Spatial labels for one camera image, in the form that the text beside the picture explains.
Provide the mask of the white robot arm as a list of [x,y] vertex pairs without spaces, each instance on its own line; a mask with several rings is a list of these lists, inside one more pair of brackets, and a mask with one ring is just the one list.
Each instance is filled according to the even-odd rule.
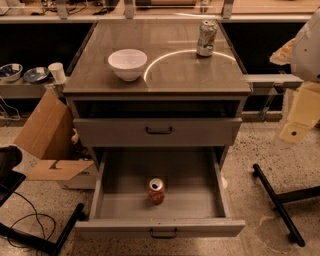
[[302,79],[293,96],[279,138],[298,143],[320,120],[320,9],[299,30],[296,36],[274,52],[270,62],[289,64],[291,73]]

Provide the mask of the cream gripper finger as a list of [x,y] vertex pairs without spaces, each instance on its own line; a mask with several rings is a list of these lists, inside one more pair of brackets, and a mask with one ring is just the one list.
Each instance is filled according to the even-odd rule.
[[286,143],[298,143],[311,130],[310,126],[286,121],[280,130],[279,138]]

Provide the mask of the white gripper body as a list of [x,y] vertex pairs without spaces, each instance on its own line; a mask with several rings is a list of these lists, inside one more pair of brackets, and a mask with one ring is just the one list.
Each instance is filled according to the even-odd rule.
[[313,128],[320,120],[320,83],[305,81],[294,92],[289,123]]

